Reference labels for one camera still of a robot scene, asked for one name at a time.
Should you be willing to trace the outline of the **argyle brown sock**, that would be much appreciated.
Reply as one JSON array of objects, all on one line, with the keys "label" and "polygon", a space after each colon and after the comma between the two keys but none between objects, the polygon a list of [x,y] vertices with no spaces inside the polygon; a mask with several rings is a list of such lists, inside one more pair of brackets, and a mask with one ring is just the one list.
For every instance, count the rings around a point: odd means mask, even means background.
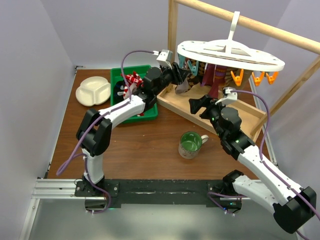
[{"label": "argyle brown sock", "polygon": [[188,58],[186,61],[186,67],[189,69],[190,63],[192,66],[197,66],[198,63],[198,68],[197,68],[197,75],[193,75],[192,73],[187,77],[187,82],[188,82],[188,91],[194,86],[197,85],[198,83],[201,83],[205,74],[205,66],[206,63],[201,62],[201,61],[196,61],[194,59]]}]

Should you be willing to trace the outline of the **maroon sock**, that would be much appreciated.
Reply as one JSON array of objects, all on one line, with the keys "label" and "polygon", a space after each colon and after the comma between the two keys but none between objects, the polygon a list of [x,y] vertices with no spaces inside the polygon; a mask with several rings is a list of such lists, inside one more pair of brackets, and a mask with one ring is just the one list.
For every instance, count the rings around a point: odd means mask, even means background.
[{"label": "maroon sock", "polygon": [[226,72],[226,66],[211,63],[205,65],[201,86],[211,86],[211,89],[208,92],[208,95],[211,98],[218,98],[219,86],[225,84]]}]

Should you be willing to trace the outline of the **red white striped sock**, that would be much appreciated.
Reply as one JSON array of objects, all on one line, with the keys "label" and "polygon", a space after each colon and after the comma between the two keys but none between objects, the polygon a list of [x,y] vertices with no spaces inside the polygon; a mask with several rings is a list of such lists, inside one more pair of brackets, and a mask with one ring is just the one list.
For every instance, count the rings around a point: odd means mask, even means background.
[{"label": "red white striped sock", "polygon": [[125,86],[129,87],[131,84],[136,84],[137,88],[143,86],[143,79],[134,71],[133,74],[125,75],[125,79],[128,83],[128,86],[125,83]]}]

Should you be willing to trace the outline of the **white round clip hanger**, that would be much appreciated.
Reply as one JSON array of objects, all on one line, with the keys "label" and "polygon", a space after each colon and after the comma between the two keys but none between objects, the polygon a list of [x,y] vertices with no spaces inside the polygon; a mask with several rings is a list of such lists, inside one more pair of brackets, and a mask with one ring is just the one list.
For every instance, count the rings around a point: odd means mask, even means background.
[{"label": "white round clip hanger", "polygon": [[285,62],[281,59],[233,40],[239,18],[240,12],[235,11],[227,39],[183,41],[177,46],[177,53],[185,58],[219,66],[260,72],[282,71]]}]

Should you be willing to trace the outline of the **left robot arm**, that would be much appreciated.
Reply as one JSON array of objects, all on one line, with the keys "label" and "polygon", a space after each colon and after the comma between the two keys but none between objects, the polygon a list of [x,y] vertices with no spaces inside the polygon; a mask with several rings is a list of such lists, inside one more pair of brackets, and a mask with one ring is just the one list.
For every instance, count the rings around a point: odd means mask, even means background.
[{"label": "left robot arm", "polygon": [[86,111],[76,137],[87,156],[84,177],[86,191],[99,196],[104,190],[103,153],[111,141],[112,130],[127,119],[153,108],[157,95],[169,84],[181,85],[191,72],[173,63],[172,67],[151,67],[132,95],[101,111]]}]

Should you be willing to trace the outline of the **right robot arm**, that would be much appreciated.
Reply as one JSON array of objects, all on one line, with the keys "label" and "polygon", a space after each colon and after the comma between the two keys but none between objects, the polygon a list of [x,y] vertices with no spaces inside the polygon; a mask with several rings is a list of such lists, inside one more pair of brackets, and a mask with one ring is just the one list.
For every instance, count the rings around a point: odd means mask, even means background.
[{"label": "right robot arm", "polygon": [[261,181],[258,184],[234,170],[224,177],[223,192],[230,197],[250,198],[270,212],[285,232],[294,234],[313,216],[320,215],[316,210],[317,194],[311,187],[303,188],[281,172],[241,130],[238,111],[228,106],[236,100],[233,94],[231,91],[220,100],[208,95],[189,99],[191,114],[204,108],[200,118],[210,121],[224,151]]}]

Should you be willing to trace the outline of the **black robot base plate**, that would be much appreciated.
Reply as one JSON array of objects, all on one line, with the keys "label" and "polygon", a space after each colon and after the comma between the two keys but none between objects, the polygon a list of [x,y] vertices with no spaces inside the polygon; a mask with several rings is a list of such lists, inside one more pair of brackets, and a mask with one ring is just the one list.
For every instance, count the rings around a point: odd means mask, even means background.
[{"label": "black robot base plate", "polygon": [[85,206],[90,210],[99,210],[109,205],[110,208],[121,208],[125,204],[146,205],[205,205],[215,207],[210,200],[213,197],[221,203],[221,197],[233,200],[223,203],[226,209],[240,209],[238,195],[223,180],[192,179],[104,179],[93,187],[86,179],[77,179],[76,197],[85,197]]}]

